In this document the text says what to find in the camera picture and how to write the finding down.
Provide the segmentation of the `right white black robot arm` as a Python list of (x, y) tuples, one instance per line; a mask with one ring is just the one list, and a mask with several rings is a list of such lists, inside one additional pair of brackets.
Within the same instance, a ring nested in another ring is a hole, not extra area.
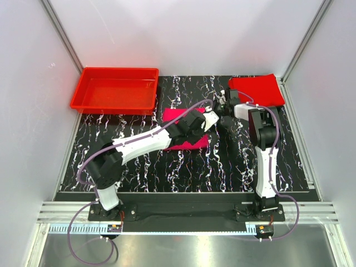
[(260, 106), (250, 101), (241, 103), (238, 91), (227, 88), (217, 94), (214, 111), (219, 116), (231, 116), (249, 123), (250, 142), (257, 155), (258, 178), (254, 201), (247, 215), (257, 219), (272, 216), (279, 207), (275, 181), (281, 130), (276, 107)]

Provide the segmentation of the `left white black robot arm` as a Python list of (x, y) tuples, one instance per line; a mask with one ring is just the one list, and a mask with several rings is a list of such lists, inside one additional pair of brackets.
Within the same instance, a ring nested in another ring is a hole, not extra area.
[(105, 211), (118, 207), (120, 199), (115, 183), (120, 179), (123, 168), (129, 161), (185, 142), (194, 145), (218, 120), (219, 117), (214, 111), (202, 113), (196, 109), (187, 110), (177, 118), (166, 121), (150, 131), (115, 139), (105, 144), (83, 165), (93, 181), (96, 201)]

